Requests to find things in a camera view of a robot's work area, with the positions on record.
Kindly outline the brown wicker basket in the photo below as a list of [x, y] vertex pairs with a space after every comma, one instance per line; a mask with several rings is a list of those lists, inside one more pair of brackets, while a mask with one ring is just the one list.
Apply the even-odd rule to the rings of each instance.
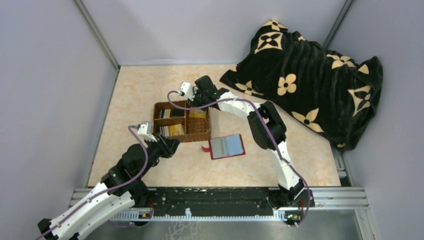
[[160, 134], [159, 127], [182, 124], [182, 126], [184, 127], [184, 133], [185, 133], [184, 135], [166, 136], [166, 137], [181, 139], [183, 143], [201, 142], [201, 141], [209, 140], [211, 138], [209, 110], [204, 110], [204, 111], [207, 111], [207, 117], [205, 119], [190, 118], [189, 110], [184, 110], [185, 111], [184, 117], [162, 119], [162, 118], [159, 118], [159, 111], [163, 109], [179, 109], [179, 108], [173, 106], [169, 102], [157, 102], [154, 104], [153, 132], [155, 134]]

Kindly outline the red leather card holder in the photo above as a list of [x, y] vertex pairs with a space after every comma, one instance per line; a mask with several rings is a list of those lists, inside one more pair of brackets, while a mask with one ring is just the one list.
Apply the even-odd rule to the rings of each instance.
[[202, 146], [201, 149], [203, 152], [209, 153], [212, 160], [232, 158], [246, 154], [240, 134], [211, 138], [207, 142], [208, 146]]

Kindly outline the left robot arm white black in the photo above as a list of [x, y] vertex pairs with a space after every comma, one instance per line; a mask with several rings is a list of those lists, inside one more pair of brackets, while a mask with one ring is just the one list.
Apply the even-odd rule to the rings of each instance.
[[44, 218], [37, 224], [46, 240], [83, 240], [114, 215], [132, 207], [152, 204], [149, 188], [142, 177], [161, 158], [171, 158], [181, 140], [157, 134], [155, 141], [131, 145], [93, 189], [61, 215]]

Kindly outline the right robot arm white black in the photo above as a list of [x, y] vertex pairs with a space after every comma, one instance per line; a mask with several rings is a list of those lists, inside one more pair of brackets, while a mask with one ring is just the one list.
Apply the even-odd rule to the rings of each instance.
[[217, 89], [207, 75], [197, 79], [191, 89], [194, 97], [190, 98], [190, 103], [194, 106], [215, 108], [248, 122], [255, 143], [271, 154], [282, 198], [287, 201], [296, 200], [304, 191], [305, 184], [291, 164], [287, 148], [287, 128], [273, 103], [255, 103], [236, 96], [226, 88]]

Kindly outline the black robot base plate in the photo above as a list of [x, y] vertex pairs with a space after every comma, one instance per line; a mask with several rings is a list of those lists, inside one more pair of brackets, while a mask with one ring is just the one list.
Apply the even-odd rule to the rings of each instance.
[[315, 206], [311, 190], [289, 201], [279, 187], [155, 187], [143, 203], [154, 217], [182, 217], [189, 209], [193, 217], [270, 217], [275, 210], [289, 208], [305, 213]]

